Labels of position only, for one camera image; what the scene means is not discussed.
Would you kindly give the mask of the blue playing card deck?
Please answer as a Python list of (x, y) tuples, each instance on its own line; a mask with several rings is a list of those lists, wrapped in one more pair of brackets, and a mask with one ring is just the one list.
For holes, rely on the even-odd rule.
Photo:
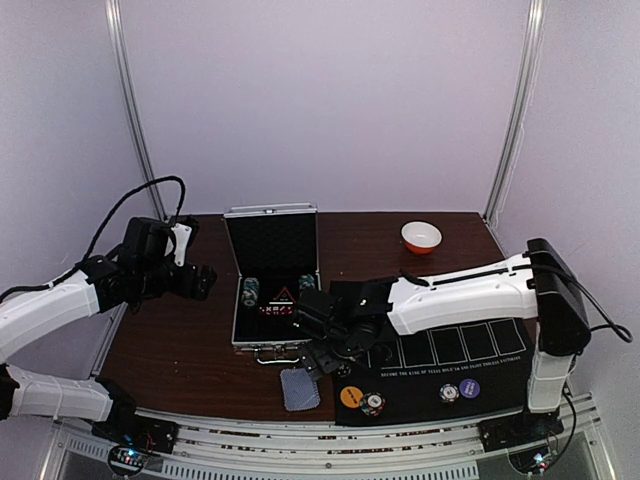
[(317, 383), (304, 369), (283, 369), (280, 381), (286, 411), (307, 411), (320, 405)]

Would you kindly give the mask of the orange big blind button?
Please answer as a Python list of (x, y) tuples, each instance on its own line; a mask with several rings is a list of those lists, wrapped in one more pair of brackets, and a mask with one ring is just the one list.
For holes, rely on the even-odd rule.
[(350, 409), (359, 408), (363, 397), (363, 392), (356, 386), (346, 386), (339, 394), (341, 403)]

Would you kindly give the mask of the purple small blind button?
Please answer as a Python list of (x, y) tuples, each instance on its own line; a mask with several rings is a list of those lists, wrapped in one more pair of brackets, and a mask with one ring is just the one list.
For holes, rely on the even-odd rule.
[(480, 384), (475, 379), (467, 378), (459, 384), (459, 392), (464, 398), (475, 399), (479, 396), (480, 391)]

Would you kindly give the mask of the black 100 poker chip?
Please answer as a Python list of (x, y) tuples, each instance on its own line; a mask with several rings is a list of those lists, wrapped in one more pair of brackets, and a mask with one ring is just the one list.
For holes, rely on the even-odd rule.
[(350, 373), (351, 373), (351, 367), (349, 365), (341, 365), (336, 371), (337, 376), (340, 378), (345, 378)]

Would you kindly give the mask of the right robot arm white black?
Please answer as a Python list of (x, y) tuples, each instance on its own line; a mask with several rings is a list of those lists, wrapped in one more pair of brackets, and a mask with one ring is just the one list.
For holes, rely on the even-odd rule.
[(435, 276), (349, 282), (344, 293), (302, 291), (293, 310), (295, 328), (309, 335), (316, 368), (355, 362), (390, 335), (411, 336), (437, 327), (485, 320), (535, 319), (535, 351), (526, 384), (526, 407), (513, 419), (519, 440), (535, 440), (551, 424), (573, 359), (592, 338), (584, 304), (590, 302), (622, 341), (631, 332), (615, 323), (543, 238), (525, 252), (485, 266)]

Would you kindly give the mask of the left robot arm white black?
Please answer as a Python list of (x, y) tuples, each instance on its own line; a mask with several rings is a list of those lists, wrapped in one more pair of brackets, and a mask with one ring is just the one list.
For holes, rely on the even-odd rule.
[(186, 260), (198, 222), (134, 217), (108, 255), (81, 260), (60, 279), (1, 298), (1, 417), (78, 418), (97, 423), (123, 444), (144, 433), (136, 403), (115, 382), (36, 374), (7, 363), (27, 345), (77, 320), (126, 304), (138, 307), (170, 293), (204, 301), (215, 271)]

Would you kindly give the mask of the right chip stack in case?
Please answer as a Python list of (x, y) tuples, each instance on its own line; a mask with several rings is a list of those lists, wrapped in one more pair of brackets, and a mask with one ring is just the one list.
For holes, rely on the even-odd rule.
[(318, 289), (318, 279), (313, 274), (303, 274), (298, 279), (299, 291), (303, 292), (307, 289)]

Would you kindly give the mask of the chip stack in case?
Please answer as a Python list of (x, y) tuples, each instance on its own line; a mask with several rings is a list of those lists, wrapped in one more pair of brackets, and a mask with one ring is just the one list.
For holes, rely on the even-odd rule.
[(247, 308), (255, 307), (258, 304), (260, 295), (260, 282), (256, 277), (246, 277), (243, 280), (241, 292), (241, 303)]
[(298, 279), (299, 291), (303, 292), (307, 289), (318, 289), (318, 279), (313, 274), (303, 274)]

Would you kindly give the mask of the black triangular all-in button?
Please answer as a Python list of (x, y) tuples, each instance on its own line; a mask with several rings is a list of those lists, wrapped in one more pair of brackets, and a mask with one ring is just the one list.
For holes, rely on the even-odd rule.
[(269, 302), (269, 304), (291, 306), (295, 304), (295, 298), (287, 287), (283, 287), (280, 292)]

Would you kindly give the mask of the red dice row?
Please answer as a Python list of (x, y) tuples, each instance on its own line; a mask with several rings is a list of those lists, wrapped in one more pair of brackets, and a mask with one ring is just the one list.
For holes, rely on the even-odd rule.
[(290, 316), (294, 312), (291, 305), (269, 305), (259, 308), (259, 313), (264, 316)]

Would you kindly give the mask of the left chip stack in case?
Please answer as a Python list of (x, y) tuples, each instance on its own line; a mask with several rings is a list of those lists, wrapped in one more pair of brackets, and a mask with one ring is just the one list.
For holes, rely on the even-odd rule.
[(241, 292), (241, 303), (247, 308), (255, 307), (258, 304), (260, 295), (260, 282), (256, 277), (246, 277), (243, 280)]

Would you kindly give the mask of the aluminium poker case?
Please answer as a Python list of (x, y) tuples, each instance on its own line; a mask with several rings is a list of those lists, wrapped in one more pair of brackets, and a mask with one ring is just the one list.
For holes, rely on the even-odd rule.
[[(292, 325), (293, 314), (264, 316), (259, 308), (269, 306), (287, 287), (295, 309), (303, 274), (316, 275), (321, 286), (317, 214), (317, 206), (309, 202), (235, 206), (223, 214), (238, 271), (231, 344), (260, 365), (294, 365), (299, 347), (309, 341)], [(241, 303), (246, 277), (260, 282), (258, 304), (252, 308)]]

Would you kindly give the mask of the orange white bowl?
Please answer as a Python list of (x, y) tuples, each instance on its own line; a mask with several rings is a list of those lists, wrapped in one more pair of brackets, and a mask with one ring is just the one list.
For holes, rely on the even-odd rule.
[(401, 228), (405, 247), (413, 254), (433, 253), (442, 242), (442, 234), (434, 225), (423, 221), (411, 221)]

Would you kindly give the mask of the black poker mat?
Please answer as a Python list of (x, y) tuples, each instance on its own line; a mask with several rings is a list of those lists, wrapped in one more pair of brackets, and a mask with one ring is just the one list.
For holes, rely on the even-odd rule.
[[(518, 413), (526, 404), (533, 353), (524, 321), (513, 318), (394, 336), (360, 357), (347, 377), (334, 377), (335, 422), (369, 427)], [(440, 401), (442, 385), (459, 388), (467, 378), (479, 382), (477, 398)], [(382, 394), (383, 412), (368, 417), (360, 407), (345, 407), (339, 394), (346, 386)]]

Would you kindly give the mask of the left round circuit board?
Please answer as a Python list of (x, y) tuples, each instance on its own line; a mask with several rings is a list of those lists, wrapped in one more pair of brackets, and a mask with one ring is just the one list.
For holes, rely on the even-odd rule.
[(148, 453), (116, 445), (107, 454), (107, 465), (114, 474), (131, 477), (141, 473), (150, 458)]

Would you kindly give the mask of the round circuit board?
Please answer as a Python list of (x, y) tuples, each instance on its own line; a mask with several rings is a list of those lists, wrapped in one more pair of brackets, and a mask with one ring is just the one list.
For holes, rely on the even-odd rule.
[(148, 453), (116, 445), (107, 454), (107, 465), (114, 474), (131, 477), (141, 473), (150, 458)]
[(519, 450), (508, 455), (511, 467), (520, 474), (532, 477), (548, 471), (564, 454), (565, 449), (537, 446)]

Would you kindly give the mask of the right round circuit board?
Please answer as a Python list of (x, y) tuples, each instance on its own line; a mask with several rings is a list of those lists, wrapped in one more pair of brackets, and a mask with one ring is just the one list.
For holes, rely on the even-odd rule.
[(511, 467), (520, 474), (532, 477), (548, 471), (564, 454), (565, 449), (537, 446), (519, 450), (508, 455)]

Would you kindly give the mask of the right aluminium frame post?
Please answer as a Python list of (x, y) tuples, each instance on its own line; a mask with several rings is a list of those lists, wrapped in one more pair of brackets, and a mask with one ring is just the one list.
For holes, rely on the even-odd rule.
[(491, 228), (497, 227), (499, 215), (504, 209), (521, 141), (524, 137), (524, 121), (534, 91), (541, 52), (545, 10), (546, 1), (532, 0), (529, 2), (528, 19), (512, 107), (497, 170), (484, 210), (484, 219)]

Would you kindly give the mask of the aluminium frame post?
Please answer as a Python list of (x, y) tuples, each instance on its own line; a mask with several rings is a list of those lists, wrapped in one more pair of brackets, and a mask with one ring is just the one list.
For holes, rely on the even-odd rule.
[(491, 228), (497, 227), (499, 215), (504, 209), (521, 141), (524, 137), (524, 121), (534, 91), (541, 52), (545, 10), (546, 1), (532, 0), (529, 2), (528, 19), (512, 107), (497, 170), (484, 210), (484, 219)]
[(143, 180), (145, 182), (149, 182), (154, 180), (156, 176), (149, 157), (149, 151), (136, 101), (122, 22), (121, 2), (117, 0), (106, 0), (105, 11), (107, 27), (124, 101), (126, 121), (132, 138), (135, 156), (140, 167)]

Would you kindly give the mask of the front aluminium rail base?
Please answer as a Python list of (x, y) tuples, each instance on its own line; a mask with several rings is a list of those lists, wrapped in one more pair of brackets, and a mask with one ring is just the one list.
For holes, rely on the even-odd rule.
[(178, 431), (173, 451), (155, 454), (136, 479), (527, 479), (508, 455), (537, 446), (565, 449), (544, 479), (620, 476), (589, 394), (562, 404), (564, 433), (495, 451), (475, 418), (352, 428), (143, 413)]

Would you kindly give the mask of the left aluminium frame post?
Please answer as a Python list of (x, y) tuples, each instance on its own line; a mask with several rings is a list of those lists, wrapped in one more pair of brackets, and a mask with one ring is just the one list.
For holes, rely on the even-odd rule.
[(126, 121), (132, 138), (135, 156), (140, 167), (143, 180), (145, 182), (149, 182), (154, 180), (156, 176), (149, 157), (149, 151), (136, 101), (122, 22), (121, 2), (117, 0), (106, 0), (105, 11), (107, 27), (124, 101)]

